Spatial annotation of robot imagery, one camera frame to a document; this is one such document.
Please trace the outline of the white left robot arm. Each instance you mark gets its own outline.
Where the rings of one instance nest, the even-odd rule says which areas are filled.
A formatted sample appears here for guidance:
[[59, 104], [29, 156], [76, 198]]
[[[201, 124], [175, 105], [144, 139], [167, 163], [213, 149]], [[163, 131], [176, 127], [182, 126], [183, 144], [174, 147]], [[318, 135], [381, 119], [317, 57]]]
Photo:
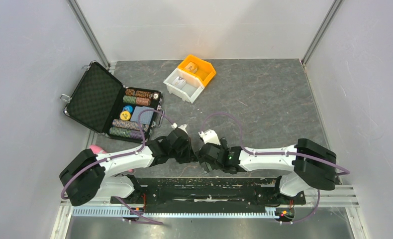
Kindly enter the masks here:
[[131, 177], [118, 174], [131, 169], [149, 168], [175, 159], [178, 164], [196, 162], [189, 135], [176, 128], [143, 145], [114, 153], [95, 154], [82, 150], [59, 175], [63, 185], [61, 198], [81, 206], [94, 198], [120, 197], [130, 203], [141, 199], [142, 190]]

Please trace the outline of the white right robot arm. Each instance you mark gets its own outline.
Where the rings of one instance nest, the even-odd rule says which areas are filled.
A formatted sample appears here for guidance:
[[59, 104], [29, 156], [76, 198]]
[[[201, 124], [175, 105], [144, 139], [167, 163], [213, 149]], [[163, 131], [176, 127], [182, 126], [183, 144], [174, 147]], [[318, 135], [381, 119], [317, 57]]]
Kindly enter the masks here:
[[285, 175], [276, 179], [273, 189], [273, 197], [279, 203], [286, 203], [309, 188], [326, 191], [335, 189], [336, 154], [306, 138], [300, 138], [295, 145], [287, 147], [246, 150], [240, 146], [228, 147], [223, 139], [220, 145], [203, 145], [197, 157], [206, 172], [221, 170], [236, 174], [256, 170], [285, 171]]

